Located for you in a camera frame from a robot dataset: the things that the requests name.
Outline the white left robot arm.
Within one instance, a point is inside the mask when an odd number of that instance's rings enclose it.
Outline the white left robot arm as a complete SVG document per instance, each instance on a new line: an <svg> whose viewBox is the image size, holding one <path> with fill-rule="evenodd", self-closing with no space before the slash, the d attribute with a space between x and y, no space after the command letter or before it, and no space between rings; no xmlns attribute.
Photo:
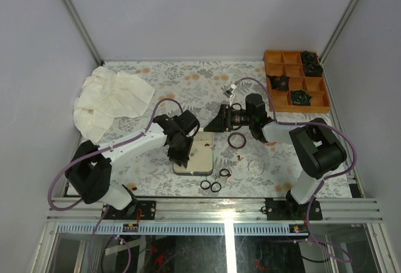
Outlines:
<svg viewBox="0 0 401 273"><path fill-rule="evenodd" d="M111 180L114 168L151 150L167 147L173 167L187 175L210 175L214 166L211 133L198 130L199 121L189 110L180 115L153 115L144 131L123 137L110 146L82 143L65 172L66 179L86 204L101 202L123 219L137 212L131 189Z"/></svg>

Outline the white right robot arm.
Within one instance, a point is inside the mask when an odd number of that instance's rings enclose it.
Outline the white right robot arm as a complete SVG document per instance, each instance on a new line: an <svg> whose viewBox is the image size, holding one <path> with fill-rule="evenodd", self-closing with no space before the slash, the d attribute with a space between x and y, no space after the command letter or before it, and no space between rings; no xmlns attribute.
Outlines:
<svg viewBox="0 0 401 273"><path fill-rule="evenodd" d="M305 124L276 122L268 115L262 96L255 93L247 95L245 108L236 109L222 104L205 129L222 133L242 126L248 127L257 141L287 143L295 149L302 172L289 191L285 209L290 218L302 218L308 212L307 202L312 199L323 178L347 158L334 129L322 118Z"/></svg>

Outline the cream and navy jewelry box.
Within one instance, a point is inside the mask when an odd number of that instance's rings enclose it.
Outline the cream and navy jewelry box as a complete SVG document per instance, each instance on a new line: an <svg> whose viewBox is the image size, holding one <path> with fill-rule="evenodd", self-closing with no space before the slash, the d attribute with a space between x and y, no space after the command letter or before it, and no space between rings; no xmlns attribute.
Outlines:
<svg viewBox="0 0 401 273"><path fill-rule="evenodd" d="M173 172L179 176L207 177L211 175L214 168L213 146L214 134L211 132L204 132L201 128L194 137L187 168L173 164Z"/></svg>

